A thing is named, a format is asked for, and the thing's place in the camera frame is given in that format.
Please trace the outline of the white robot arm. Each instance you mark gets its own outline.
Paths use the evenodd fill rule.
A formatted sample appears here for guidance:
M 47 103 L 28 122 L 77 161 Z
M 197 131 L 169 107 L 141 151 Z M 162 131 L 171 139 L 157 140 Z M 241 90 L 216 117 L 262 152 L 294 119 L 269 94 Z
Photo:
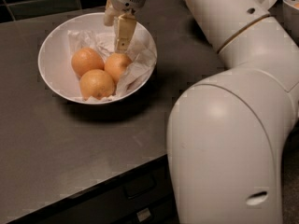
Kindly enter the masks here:
M 283 224 L 281 160 L 298 120 L 299 50 L 267 0 L 184 0 L 227 69 L 189 87 L 167 127 L 181 224 Z

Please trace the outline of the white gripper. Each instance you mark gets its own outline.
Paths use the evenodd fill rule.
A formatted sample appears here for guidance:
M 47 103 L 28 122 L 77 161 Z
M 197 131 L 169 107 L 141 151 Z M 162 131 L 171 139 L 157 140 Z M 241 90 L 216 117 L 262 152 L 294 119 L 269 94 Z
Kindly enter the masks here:
M 144 6 L 145 2 L 146 0 L 107 0 L 104 25 L 114 25 L 116 52 L 128 50 L 136 28 L 135 16 L 131 13 L 120 15 L 120 12 L 135 13 Z

